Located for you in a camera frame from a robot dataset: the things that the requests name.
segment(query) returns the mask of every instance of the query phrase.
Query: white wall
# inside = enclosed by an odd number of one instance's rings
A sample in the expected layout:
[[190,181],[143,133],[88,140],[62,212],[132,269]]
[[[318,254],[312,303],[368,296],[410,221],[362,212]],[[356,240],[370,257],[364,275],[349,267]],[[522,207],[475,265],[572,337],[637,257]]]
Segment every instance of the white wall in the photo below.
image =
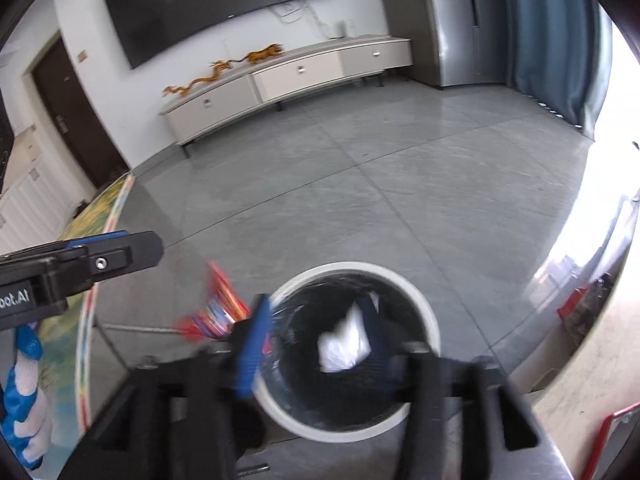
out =
[[[58,34],[53,0],[36,0],[0,53],[0,88],[9,122],[18,136],[9,159],[5,187],[22,176],[25,170],[23,162],[33,155],[31,152],[25,155],[21,146],[37,145],[38,150],[47,155],[47,161],[60,181],[70,186],[68,192],[71,199],[79,203],[81,200],[90,200],[95,187],[52,124],[29,74]],[[28,136],[29,139],[21,139],[22,136]]]
[[[104,0],[54,2],[62,37],[89,101],[132,168],[174,142],[158,116],[171,99],[162,98],[165,86],[209,75],[209,63],[243,57],[271,43],[292,50],[324,41],[311,17],[285,25],[263,9],[210,27],[130,70]],[[350,21],[352,34],[388,34],[382,0],[310,3],[327,24]],[[88,58],[78,63],[82,50]]]
[[7,65],[0,68],[0,86],[9,122],[16,134],[34,123],[33,109],[20,78],[57,32],[58,20],[53,0],[36,0],[2,49]]

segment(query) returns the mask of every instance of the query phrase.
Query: stainless steel refrigerator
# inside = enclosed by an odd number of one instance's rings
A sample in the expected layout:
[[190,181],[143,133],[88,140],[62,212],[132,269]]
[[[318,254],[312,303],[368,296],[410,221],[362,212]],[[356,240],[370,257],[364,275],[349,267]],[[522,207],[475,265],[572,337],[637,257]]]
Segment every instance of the stainless steel refrigerator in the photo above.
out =
[[411,78],[437,87],[506,81],[506,0],[383,3],[390,33],[412,40]]

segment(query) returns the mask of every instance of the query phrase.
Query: red object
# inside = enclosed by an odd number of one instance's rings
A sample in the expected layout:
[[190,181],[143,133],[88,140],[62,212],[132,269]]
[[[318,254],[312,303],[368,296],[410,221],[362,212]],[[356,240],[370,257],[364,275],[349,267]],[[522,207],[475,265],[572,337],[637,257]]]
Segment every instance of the red object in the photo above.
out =
[[591,457],[589,459],[589,462],[587,463],[587,467],[584,468],[584,472],[582,473],[580,480],[591,480],[593,478],[593,473],[595,473],[596,471],[598,461],[600,460],[602,451],[604,450],[604,447],[607,444],[607,439],[609,438],[609,428],[611,427],[611,423],[619,416],[625,415],[625,413],[632,412],[633,410],[636,410],[638,408],[640,408],[640,402],[636,402],[635,404],[632,404],[628,408],[620,410],[619,412],[612,413],[604,419],[604,422],[600,427],[600,431],[598,432],[598,436],[596,437],[596,443],[593,445]]
[[580,300],[584,298],[584,295],[589,291],[590,286],[591,284],[576,288],[569,296],[569,299],[566,300],[566,303],[558,309],[558,316],[560,316],[562,321],[571,315],[576,305],[580,303]]
[[178,323],[178,331],[188,340],[224,339],[235,322],[249,317],[250,311],[234,292],[229,278],[214,263],[209,263],[207,303],[196,314]]

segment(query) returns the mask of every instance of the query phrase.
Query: colorful rug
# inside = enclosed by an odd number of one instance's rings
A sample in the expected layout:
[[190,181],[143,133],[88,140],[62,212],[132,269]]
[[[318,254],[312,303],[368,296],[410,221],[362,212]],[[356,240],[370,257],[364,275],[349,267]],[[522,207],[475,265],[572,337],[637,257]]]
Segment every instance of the colorful rug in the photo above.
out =
[[[75,218],[59,240],[113,231],[134,177],[128,173],[111,184]],[[89,406],[89,355],[98,285],[67,298],[62,315],[44,320],[38,330],[42,341],[41,384],[52,407],[54,427],[50,451],[42,466],[31,473],[36,479],[55,480],[78,441],[91,424]]]

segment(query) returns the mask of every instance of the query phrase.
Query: tv stand drawer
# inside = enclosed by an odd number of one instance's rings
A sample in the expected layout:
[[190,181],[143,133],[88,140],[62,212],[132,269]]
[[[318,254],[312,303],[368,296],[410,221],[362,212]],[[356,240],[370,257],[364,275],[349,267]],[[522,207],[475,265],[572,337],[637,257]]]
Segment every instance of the tv stand drawer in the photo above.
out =
[[263,101],[343,77],[340,55],[335,51],[278,65],[254,75]]
[[382,72],[412,64],[408,41],[394,41],[345,48],[340,51],[345,77]]
[[192,99],[169,112],[167,118],[180,142],[257,105],[250,77],[245,76]]

